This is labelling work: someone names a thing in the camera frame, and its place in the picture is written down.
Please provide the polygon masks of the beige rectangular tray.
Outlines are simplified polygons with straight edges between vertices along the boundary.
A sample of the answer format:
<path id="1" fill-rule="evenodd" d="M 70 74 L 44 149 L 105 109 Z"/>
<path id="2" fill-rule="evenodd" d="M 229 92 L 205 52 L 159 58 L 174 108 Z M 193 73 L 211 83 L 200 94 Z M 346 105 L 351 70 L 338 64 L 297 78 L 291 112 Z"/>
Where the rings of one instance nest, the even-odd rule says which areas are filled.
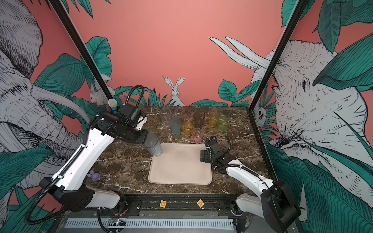
<path id="1" fill-rule="evenodd" d="M 163 153 L 153 156 L 148 180 L 156 184 L 208 185 L 211 165 L 201 162 L 203 144 L 162 143 Z"/>

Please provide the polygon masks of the grey-blue translucent glass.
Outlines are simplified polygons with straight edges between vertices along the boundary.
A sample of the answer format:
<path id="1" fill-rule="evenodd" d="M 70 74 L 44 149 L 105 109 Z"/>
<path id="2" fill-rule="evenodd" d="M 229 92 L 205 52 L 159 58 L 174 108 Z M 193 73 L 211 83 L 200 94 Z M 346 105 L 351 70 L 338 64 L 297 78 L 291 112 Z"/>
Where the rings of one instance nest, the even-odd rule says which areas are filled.
<path id="1" fill-rule="evenodd" d="M 142 145 L 153 156 L 160 156 L 163 153 L 163 149 L 157 134 L 147 133 L 145 141 Z"/>

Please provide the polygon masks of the clear tall glass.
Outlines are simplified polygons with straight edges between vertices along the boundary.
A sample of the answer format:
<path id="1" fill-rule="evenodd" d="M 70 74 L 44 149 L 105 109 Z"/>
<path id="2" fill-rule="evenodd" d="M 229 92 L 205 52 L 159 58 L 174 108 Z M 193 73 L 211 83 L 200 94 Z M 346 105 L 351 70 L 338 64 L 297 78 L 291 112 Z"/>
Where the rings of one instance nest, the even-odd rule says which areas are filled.
<path id="1" fill-rule="evenodd" d="M 165 127 L 170 126 L 171 110 L 167 107 L 162 107 L 159 112 L 162 123 Z"/>

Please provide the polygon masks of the light green translucent glass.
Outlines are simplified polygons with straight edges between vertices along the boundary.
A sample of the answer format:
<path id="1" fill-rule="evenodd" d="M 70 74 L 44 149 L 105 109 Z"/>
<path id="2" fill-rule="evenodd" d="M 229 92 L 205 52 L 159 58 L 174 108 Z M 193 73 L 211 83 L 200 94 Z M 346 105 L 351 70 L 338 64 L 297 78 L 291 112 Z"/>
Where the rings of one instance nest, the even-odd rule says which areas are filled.
<path id="1" fill-rule="evenodd" d="M 146 122 L 143 128 L 146 129 L 149 133 L 158 135 L 158 128 L 154 122 Z"/>

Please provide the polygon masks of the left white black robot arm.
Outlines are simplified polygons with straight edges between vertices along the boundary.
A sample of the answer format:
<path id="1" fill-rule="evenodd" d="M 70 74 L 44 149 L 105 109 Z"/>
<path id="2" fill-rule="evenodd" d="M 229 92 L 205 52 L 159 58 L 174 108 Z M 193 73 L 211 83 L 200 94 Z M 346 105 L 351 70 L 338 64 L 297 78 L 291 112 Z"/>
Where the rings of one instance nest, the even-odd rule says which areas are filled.
<path id="1" fill-rule="evenodd" d="M 130 118 L 120 114 L 114 116 L 103 113 L 91 119 L 87 125 L 83 142 L 68 162 L 51 178 L 40 182 L 41 194 L 25 215 L 27 225 L 36 225 L 48 221 L 67 210 L 79 212 L 86 208 L 112 209 L 119 213 L 125 209 L 125 201 L 114 191 L 91 188 L 84 185 L 86 176 L 102 152 L 114 141 L 122 140 L 133 144 L 142 144 L 147 138 L 143 124 L 147 118 L 143 112 L 130 124 Z M 65 209 L 33 220 L 31 215 L 38 203 L 51 194 Z"/>

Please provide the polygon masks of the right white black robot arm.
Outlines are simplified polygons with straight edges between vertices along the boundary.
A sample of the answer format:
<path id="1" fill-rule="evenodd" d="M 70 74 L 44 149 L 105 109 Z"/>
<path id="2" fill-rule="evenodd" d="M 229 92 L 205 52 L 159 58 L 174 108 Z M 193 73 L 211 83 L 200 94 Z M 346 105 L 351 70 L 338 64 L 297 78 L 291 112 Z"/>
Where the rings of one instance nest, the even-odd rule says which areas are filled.
<path id="1" fill-rule="evenodd" d="M 255 194 L 255 197 L 241 194 L 234 200 L 239 214 L 248 212 L 260 216 L 275 232 L 286 233 L 301 215 L 289 186 L 284 181 L 274 181 L 254 172 L 239 159 L 230 156 L 231 142 L 228 136 L 224 137 L 228 142 L 227 151 L 219 147 L 215 136 L 204 138 L 206 149 L 201 151 L 201 162 L 238 180 Z"/>

